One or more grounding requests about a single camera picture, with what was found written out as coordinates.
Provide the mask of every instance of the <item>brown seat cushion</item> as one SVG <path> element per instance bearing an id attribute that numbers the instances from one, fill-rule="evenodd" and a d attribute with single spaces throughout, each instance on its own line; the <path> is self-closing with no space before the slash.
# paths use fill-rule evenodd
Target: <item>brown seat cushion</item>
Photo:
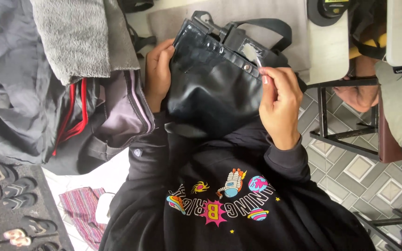
<path id="1" fill-rule="evenodd" d="M 389 123 L 385 120 L 382 96 L 379 98 L 379 159 L 382 163 L 402 160 L 402 149 L 390 132 Z"/>

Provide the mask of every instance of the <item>striped cloth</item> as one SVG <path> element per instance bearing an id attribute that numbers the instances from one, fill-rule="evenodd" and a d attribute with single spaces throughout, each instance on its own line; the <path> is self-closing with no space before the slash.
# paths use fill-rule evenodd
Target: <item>striped cloth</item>
<path id="1" fill-rule="evenodd" d="M 106 224 L 96 222 L 97 203 L 104 193 L 103 188 L 79 188 L 59 195 L 65 213 L 93 250 L 99 249 L 106 228 Z"/>

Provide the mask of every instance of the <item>fingernail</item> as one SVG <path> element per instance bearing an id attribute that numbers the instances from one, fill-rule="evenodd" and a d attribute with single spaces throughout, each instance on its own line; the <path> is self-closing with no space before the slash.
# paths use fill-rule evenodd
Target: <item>fingernail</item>
<path id="1" fill-rule="evenodd" d="M 269 76 L 265 75 L 262 77 L 263 84 L 268 84 L 269 83 Z"/>

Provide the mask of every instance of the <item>gray fleece blanket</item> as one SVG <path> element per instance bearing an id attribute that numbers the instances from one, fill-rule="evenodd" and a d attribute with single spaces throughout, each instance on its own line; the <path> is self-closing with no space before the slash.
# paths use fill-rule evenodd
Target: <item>gray fleece blanket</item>
<path id="1" fill-rule="evenodd" d="M 305 82 L 310 80 L 310 46 L 307 32 L 308 17 L 305 0 L 209 0 L 186 6 L 159 10 L 148 14 L 150 29 L 158 42 L 173 38 L 180 30 L 184 19 L 196 10 L 208 11 L 219 26 L 230 21 L 255 18 L 278 18 L 293 30 L 293 44 L 283 51 L 289 65 L 299 72 Z M 246 34 L 267 48 L 271 48 L 281 36 L 265 28 L 242 25 Z"/>
<path id="2" fill-rule="evenodd" d="M 139 63 L 116 0 L 31 0 L 47 60 L 63 85 Z"/>

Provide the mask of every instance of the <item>black leather bag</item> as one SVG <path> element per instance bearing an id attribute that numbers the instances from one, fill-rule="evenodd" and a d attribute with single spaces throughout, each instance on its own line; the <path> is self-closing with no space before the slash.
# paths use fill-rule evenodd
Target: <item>black leather bag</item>
<path id="1" fill-rule="evenodd" d="M 238 29 L 242 24 L 264 27 L 282 35 L 270 50 Z M 243 53 L 246 44 L 261 54 L 263 66 L 289 67 L 281 53 L 291 44 L 290 26 L 261 18 L 216 26 L 208 12 L 195 11 L 176 36 L 170 62 L 167 111 L 176 123 L 192 125 L 219 138 L 258 116 L 262 95 L 258 66 Z M 306 85 L 298 77 L 302 92 Z"/>

